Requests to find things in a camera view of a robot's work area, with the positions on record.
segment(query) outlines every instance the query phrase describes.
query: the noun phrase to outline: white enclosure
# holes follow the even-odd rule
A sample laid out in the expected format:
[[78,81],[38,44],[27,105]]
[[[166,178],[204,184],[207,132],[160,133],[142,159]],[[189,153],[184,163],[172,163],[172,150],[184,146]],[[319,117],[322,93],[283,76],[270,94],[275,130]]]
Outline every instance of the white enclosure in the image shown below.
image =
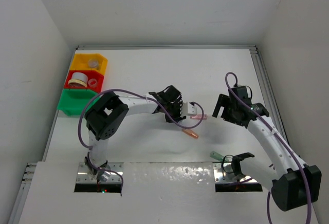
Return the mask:
[[[79,163],[87,149],[78,140],[78,119],[59,112],[45,162],[36,167],[20,224],[104,223],[108,218],[114,223],[266,223],[266,189],[216,193],[209,156],[212,150],[223,155],[251,152],[258,165],[271,164],[248,130],[211,117],[218,95],[227,93],[224,75],[229,71],[237,74],[239,83],[248,83],[255,103],[264,103],[249,49],[76,52],[100,53],[109,59],[104,89],[146,94],[172,84],[184,101],[200,103],[209,118],[193,129],[199,134],[193,139],[181,128],[167,124],[164,114],[126,117],[109,139],[107,150],[109,162],[123,162],[120,197],[117,193],[74,192]],[[193,123],[196,121],[182,121],[183,125]],[[82,136],[88,140],[85,122]],[[272,218],[277,223],[299,224],[305,213],[306,206],[282,212],[271,202]],[[312,224],[317,224],[315,215]]]

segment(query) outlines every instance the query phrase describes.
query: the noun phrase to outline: black bracket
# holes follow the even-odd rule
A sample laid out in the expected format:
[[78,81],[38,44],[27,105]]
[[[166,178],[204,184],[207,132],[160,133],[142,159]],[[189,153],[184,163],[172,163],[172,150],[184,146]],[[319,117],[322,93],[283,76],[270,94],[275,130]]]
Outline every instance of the black bracket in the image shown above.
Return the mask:
[[[105,112],[106,108],[111,111],[109,115]],[[128,110],[118,95],[106,93],[86,112],[87,128],[97,140],[108,139],[117,131]]]
[[[150,95],[152,95],[159,103],[161,103],[162,106],[165,107],[167,112],[170,114],[170,116],[173,118],[174,121],[178,122],[181,120],[186,119],[186,116],[181,116],[181,109],[183,106],[183,100],[181,98],[181,93],[178,89],[176,89],[174,86],[170,85],[166,89],[160,92],[150,92]],[[162,112],[162,109],[158,106],[155,110],[155,114],[158,112]],[[169,119],[169,117],[166,115],[166,121],[168,123],[172,123],[172,121]]]
[[241,172],[241,166],[240,166],[240,161],[243,161],[244,159],[247,159],[249,157],[255,157],[252,153],[246,152],[243,154],[239,154],[237,156],[233,156],[232,162],[231,162],[231,167],[235,175],[241,175],[243,174]]
[[[260,116],[269,116],[269,112],[261,103],[251,104],[251,98],[248,97],[247,86],[236,86],[232,88],[233,92],[253,111],[257,112]],[[257,116],[250,108],[246,108],[229,92],[229,96],[220,94],[218,97],[215,110],[212,114],[217,118],[221,107],[224,108],[221,117],[230,123],[248,127],[250,120],[256,120]]]

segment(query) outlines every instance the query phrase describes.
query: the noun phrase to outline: small cylinder object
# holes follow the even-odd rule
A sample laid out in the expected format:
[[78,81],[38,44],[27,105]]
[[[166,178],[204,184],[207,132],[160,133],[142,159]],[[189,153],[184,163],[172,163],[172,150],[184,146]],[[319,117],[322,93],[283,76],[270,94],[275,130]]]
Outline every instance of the small cylinder object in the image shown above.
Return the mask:
[[71,79],[68,81],[70,87],[87,87],[88,77],[82,72],[75,72],[72,74]]
[[96,88],[96,86],[97,86],[97,80],[96,79],[89,79],[88,85],[91,88]]
[[98,68],[98,66],[99,66],[98,60],[97,59],[90,59],[88,61],[88,66],[90,68]]
[[198,139],[199,135],[197,133],[195,133],[193,130],[191,129],[182,129],[182,131],[184,133],[186,133],[187,135],[191,136],[192,138]]
[[[193,116],[190,116],[190,119],[191,120],[200,120],[202,118],[202,115],[193,115]],[[204,118],[203,120],[206,120],[208,118],[208,115],[204,114]]]

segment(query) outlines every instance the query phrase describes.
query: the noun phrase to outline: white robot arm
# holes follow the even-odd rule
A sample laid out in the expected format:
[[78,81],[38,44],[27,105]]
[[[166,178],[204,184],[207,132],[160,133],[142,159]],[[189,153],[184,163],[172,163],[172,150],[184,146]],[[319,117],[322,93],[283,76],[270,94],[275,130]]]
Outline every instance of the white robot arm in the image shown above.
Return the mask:
[[[161,112],[156,99],[166,108],[174,121],[178,122],[187,115],[197,114],[193,103],[184,103],[180,92],[174,86],[168,86],[161,92],[150,92],[144,99],[133,96],[120,96],[113,92],[104,94],[86,113],[89,129],[90,160],[96,167],[106,164],[106,152],[109,138],[117,131],[124,117],[135,114],[156,114]],[[166,121],[172,122],[166,115]]]
[[300,171],[302,169],[308,182],[310,199],[312,202],[317,201],[321,171],[316,165],[308,166],[296,155],[275,128],[266,108],[261,103],[252,104],[252,96],[247,88],[235,84],[233,88],[229,87],[229,96],[220,94],[212,116],[217,118],[223,107],[221,117],[247,128],[259,141],[276,170],[258,161],[253,154],[243,153],[232,158],[230,166],[234,174],[254,178],[272,193],[281,210],[288,211],[307,204],[304,177]]

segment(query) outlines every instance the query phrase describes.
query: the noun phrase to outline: purple cable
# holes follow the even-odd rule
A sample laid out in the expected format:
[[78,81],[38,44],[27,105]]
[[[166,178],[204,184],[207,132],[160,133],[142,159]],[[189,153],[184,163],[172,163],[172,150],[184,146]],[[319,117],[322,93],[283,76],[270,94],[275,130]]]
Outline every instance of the purple cable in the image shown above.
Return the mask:
[[[266,127],[272,131],[273,128],[271,127],[270,124],[268,124],[266,122],[266,120],[260,116],[257,112],[255,112],[254,110],[252,110],[247,104],[245,104],[235,93],[234,91],[231,89],[229,83],[228,83],[228,76],[229,75],[233,75],[235,77],[235,84],[237,84],[237,76],[235,73],[233,72],[228,72],[225,75],[225,83],[226,86],[228,88],[228,90],[231,92],[231,94],[237,99],[238,102],[240,102],[244,107],[246,107],[247,109],[250,109],[265,125]],[[306,224],[310,223],[310,218],[312,215],[312,202],[311,202],[311,198],[310,198],[310,190],[309,190],[309,185],[308,185],[308,181],[307,181],[307,177],[305,175],[305,172],[302,168],[302,165],[299,163],[299,161],[297,160],[297,158],[295,157],[295,155],[293,154],[293,152],[289,149],[289,147],[286,145],[286,143],[282,140],[282,138],[277,134],[274,133],[274,136],[276,137],[276,139],[285,147],[285,149],[288,151],[288,153],[291,155],[291,157],[293,158],[293,160],[295,161],[295,163],[297,164],[298,169],[300,170],[300,173],[302,175],[304,184],[305,184],[305,191],[306,191],[306,199],[307,199],[307,218],[306,218]],[[270,217],[270,212],[269,212],[269,197],[270,197],[271,193],[268,192],[267,195],[267,217],[268,217],[268,221],[270,224],[272,224],[272,220]]]
[[93,165],[93,163],[92,163],[92,161],[91,161],[91,159],[90,159],[89,152],[87,153],[87,160],[88,160],[88,162],[89,162],[89,165],[90,165],[93,169],[95,169],[95,170],[101,170],[101,171],[109,172],[109,173],[114,173],[114,174],[118,175],[118,176],[121,178],[121,193],[120,193],[120,195],[122,196],[123,177],[122,177],[120,174],[118,174],[117,172],[115,172],[115,171],[112,171],[112,170],[110,170],[110,169],[101,169],[101,168],[96,167],[95,165]]
[[79,137],[79,141],[80,143],[82,144],[82,146],[84,146],[85,148],[88,148],[88,149],[91,149],[93,148],[92,146],[89,146],[87,144],[85,144],[82,140],[82,136],[81,136],[81,124],[82,124],[82,120],[83,120],[83,116],[84,114],[86,113],[87,111],[87,108],[89,107],[89,105],[96,99],[98,98],[100,95],[103,95],[103,94],[106,94],[106,93],[109,93],[109,92],[114,92],[114,91],[117,91],[117,92],[123,92],[123,93],[127,93],[129,95],[133,95],[133,96],[136,96],[136,97],[139,97],[141,99],[147,99],[147,100],[150,100],[152,102],[155,102],[157,105],[159,105],[161,107],[161,109],[163,110],[163,112],[169,117],[169,119],[177,126],[179,126],[180,128],[183,128],[183,129],[192,129],[192,128],[195,128],[197,127],[198,125],[201,124],[203,118],[204,118],[204,115],[205,115],[205,112],[204,112],[204,109],[201,107],[200,104],[196,103],[196,102],[191,102],[192,104],[195,104],[197,105],[200,109],[201,109],[201,112],[202,112],[202,117],[200,119],[200,121],[198,123],[196,123],[195,125],[192,125],[192,126],[183,126],[183,125],[180,125],[178,124],[176,121],[174,121],[174,119],[170,116],[170,114],[168,113],[168,111],[165,109],[164,106],[162,106],[161,103],[159,103],[157,100],[153,99],[153,98],[146,98],[144,96],[141,96],[139,94],[136,94],[136,93],[133,93],[131,91],[128,91],[128,90],[124,90],[124,89],[108,89],[108,90],[104,90],[102,92],[99,92],[97,95],[95,95],[93,98],[91,98],[89,100],[89,102],[87,103],[87,105],[84,107],[84,109],[82,110],[81,112],[81,115],[80,115],[80,118],[79,118],[79,123],[78,123],[78,137]]

